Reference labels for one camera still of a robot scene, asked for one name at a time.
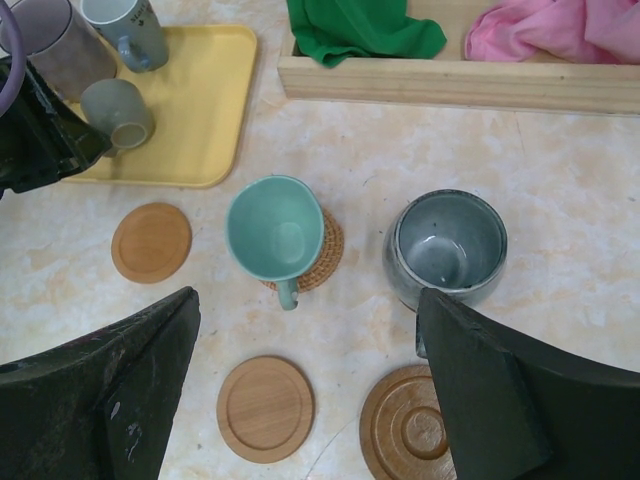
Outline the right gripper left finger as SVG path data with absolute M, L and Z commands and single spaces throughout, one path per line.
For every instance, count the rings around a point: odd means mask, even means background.
M 1 367 L 4 479 L 156 479 L 198 337 L 184 287 Z

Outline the teal mug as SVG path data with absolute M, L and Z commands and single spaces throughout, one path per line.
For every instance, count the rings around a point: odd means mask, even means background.
M 325 223 L 312 190 L 301 180 L 270 175 L 244 187 L 226 215 L 231 255 L 250 276 L 276 286 L 280 306 L 298 306 L 297 280 L 323 247 Z

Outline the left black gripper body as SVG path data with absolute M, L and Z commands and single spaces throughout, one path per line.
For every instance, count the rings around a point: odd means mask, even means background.
M 109 136 L 74 113 L 26 64 L 18 96 L 1 116 L 1 190 L 24 193 L 91 168 Z

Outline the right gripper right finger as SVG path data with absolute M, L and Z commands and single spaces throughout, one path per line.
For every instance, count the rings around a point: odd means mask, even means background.
M 551 346 L 443 292 L 417 322 L 460 479 L 636 479 L 639 375 Z

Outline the dark speckled grey mug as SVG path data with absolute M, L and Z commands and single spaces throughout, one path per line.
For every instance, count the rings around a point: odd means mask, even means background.
M 385 234 L 387 281 L 408 309 L 435 288 L 475 307 L 497 288 L 506 265 L 507 230 L 498 212 L 465 191 L 443 189 L 409 203 Z

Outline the light wooden coaster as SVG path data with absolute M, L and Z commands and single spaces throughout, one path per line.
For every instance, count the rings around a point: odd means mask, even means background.
M 111 242 L 116 270 L 139 284 L 168 279 L 186 261 L 192 230 L 177 207 L 154 202 L 131 211 L 118 225 Z

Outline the small orange wooden coaster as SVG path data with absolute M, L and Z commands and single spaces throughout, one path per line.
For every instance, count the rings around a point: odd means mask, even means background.
M 271 464 L 294 454 L 315 418 L 315 397 L 304 372 L 279 356 L 257 356 L 236 366 L 217 399 L 219 431 L 238 456 Z

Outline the large brown wooden coaster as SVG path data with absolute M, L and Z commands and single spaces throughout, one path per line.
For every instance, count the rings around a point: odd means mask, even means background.
M 427 365 L 396 369 L 376 383 L 361 411 L 359 438 L 376 479 L 457 477 Z

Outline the woven rattan coaster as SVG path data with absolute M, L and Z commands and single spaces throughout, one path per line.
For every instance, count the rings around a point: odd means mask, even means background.
M 325 283 L 337 269 L 344 252 L 344 232 L 331 212 L 322 208 L 324 242 L 309 270 L 297 279 L 300 293 L 309 292 Z

